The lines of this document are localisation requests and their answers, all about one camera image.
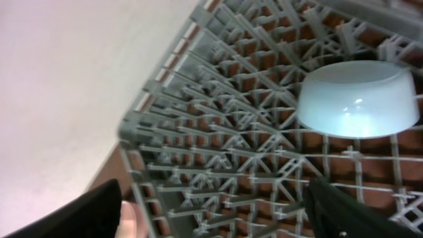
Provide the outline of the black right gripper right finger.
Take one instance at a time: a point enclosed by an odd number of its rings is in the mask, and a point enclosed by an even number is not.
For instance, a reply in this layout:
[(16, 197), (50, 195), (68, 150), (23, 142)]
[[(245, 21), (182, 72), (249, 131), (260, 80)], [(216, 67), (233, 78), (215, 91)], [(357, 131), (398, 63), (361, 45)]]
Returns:
[(388, 220), (357, 202), (324, 178), (309, 181), (303, 205), (316, 238), (419, 238), (419, 234)]

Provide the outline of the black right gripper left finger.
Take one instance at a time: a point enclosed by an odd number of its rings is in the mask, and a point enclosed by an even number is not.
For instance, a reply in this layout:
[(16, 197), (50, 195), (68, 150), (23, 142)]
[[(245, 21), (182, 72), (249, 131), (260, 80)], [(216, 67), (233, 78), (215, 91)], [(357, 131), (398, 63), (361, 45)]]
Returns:
[(121, 207), (120, 185), (110, 179), (7, 238), (114, 238)]

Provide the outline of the light blue bowl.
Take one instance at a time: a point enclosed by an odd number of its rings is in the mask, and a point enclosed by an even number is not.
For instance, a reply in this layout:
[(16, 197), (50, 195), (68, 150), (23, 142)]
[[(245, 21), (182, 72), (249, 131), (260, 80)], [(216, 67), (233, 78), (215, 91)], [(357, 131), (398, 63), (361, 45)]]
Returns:
[(345, 61), (310, 72), (301, 84), (297, 119), (338, 138), (380, 138), (420, 118), (409, 69), (386, 61)]

